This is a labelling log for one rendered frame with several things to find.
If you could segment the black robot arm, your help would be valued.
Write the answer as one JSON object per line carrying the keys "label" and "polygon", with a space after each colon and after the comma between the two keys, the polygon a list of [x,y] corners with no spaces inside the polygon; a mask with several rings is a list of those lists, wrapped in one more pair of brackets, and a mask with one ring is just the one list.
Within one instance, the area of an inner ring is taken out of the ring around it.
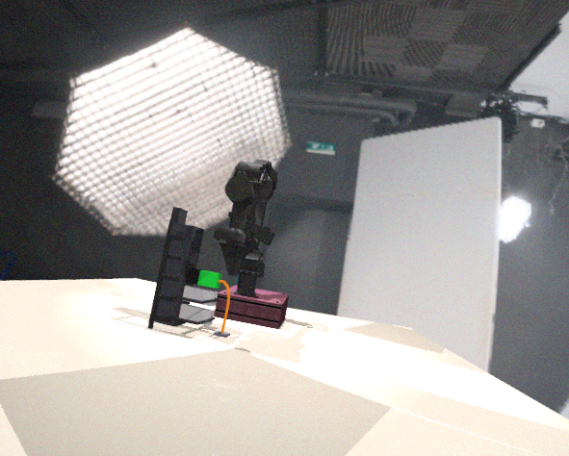
{"label": "black robot arm", "polygon": [[[272,162],[255,160],[253,163],[239,161],[224,187],[226,196],[233,203],[232,209],[245,209],[255,213],[256,222],[253,222],[253,217],[248,221],[246,238],[252,236],[259,243],[262,241],[268,246],[272,242],[274,233],[267,226],[263,228],[263,222],[267,202],[273,196],[276,184],[277,173],[272,168]],[[260,245],[258,250],[246,255],[240,269],[245,271],[238,273],[235,294],[255,296],[256,279],[264,277],[265,263],[262,255]],[[259,274],[246,271],[259,272]]]}

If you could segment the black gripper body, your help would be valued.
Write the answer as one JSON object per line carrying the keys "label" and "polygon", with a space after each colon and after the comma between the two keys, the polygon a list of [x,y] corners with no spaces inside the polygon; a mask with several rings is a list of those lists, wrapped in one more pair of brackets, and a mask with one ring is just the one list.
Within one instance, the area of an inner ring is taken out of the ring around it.
{"label": "black gripper body", "polygon": [[255,213],[245,209],[232,209],[228,216],[230,217],[229,227],[219,226],[215,229],[213,238],[218,241],[225,240],[225,243],[243,245],[247,249],[258,250],[259,242],[254,237],[246,238],[245,235],[248,221],[253,217],[253,222],[256,222]]}

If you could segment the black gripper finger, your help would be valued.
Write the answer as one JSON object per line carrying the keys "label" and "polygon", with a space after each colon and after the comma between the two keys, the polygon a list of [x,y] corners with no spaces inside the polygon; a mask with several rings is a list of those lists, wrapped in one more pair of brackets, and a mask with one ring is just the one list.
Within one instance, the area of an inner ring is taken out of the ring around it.
{"label": "black gripper finger", "polygon": [[239,273],[239,271],[240,271],[240,269],[241,269],[241,266],[242,266],[242,264],[243,264],[243,262],[244,262],[244,260],[245,260],[246,255],[248,255],[249,253],[251,253],[251,252],[253,252],[253,251],[254,251],[253,249],[245,249],[245,250],[240,254],[239,260],[238,260],[238,263],[237,263],[237,265],[236,265],[236,268],[235,268],[235,271],[234,271],[234,274],[233,274],[233,275],[238,276],[238,273]]}
{"label": "black gripper finger", "polygon": [[240,254],[245,249],[247,249],[247,247],[243,246],[243,245],[220,242],[220,249],[222,252],[222,256],[224,258],[227,274],[233,275],[235,268],[236,268],[236,265],[238,263]]}

